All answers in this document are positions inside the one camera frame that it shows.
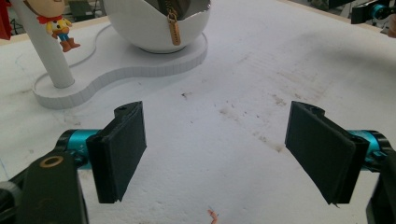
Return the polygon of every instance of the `zipper pull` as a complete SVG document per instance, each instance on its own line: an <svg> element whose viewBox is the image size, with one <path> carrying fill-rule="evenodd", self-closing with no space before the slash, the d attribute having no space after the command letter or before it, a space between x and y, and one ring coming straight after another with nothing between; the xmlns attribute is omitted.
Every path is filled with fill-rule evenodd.
<svg viewBox="0 0 396 224"><path fill-rule="evenodd" d="M177 15L173 13L171 10L169 10L168 13L168 23L171 32L172 43L175 46L179 46L181 40L180 40L180 31L178 30L178 25L177 25Z"/></svg>

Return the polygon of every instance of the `white pole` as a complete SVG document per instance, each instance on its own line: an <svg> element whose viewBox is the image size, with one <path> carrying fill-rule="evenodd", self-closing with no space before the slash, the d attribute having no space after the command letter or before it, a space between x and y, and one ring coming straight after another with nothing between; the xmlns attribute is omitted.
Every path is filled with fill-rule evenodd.
<svg viewBox="0 0 396 224"><path fill-rule="evenodd" d="M23 3L23 0L11 0L11 4L46 67L53 85L56 88L73 85L75 80L58 41L47 34L45 27L36 19L37 15Z"/></svg>

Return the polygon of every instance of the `white round base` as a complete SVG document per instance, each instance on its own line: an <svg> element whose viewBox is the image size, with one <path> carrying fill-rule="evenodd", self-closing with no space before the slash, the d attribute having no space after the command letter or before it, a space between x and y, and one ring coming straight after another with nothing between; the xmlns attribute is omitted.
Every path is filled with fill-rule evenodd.
<svg viewBox="0 0 396 224"><path fill-rule="evenodd" d="M37 101L46 108L66 109L87 102L104 86L129 77L164 77L187 72L201 64L207 39L200 35L186 48L169 54L153 54L129 44L109 26L96 39L96 51L71 68L75 83L55 88L48 74L33 86Z"/></svg>

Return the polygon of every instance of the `white bowl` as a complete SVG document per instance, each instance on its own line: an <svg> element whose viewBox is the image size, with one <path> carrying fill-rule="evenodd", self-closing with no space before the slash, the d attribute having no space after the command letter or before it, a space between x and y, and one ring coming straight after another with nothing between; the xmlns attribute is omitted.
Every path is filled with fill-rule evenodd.
<svg viewBox="0 0 396 224"><path fill-rule="evenodd" d="M202 33L209 20L210 0L191 0L186 18L177 21L181 44L174 46L166 16L152 6L156 0L147 1L104 0L104 4L114 29L133 45L149 52L183 49Z"/></svg>

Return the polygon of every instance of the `white table surface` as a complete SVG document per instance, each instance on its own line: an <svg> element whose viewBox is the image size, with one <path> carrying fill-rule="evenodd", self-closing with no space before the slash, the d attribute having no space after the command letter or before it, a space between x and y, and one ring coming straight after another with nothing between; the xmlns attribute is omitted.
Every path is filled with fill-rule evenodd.
<svg viewBox="0 0 396 224"><path fill-rule="evenodd" d="M377 175L361 172L350 204L327 205L284 147L290 101L395 143L396 40L279 1L215 0L211 10L203 64L118 81L72 109L35 100L45 70L19 61L34 50L28 40L1 46L0 179L64 131L102 129L114 108L143 101L148 148L122 203L99 204L92 173L80 172L91 223L210 223L209 206L218 224L367 223Z"/></svg>

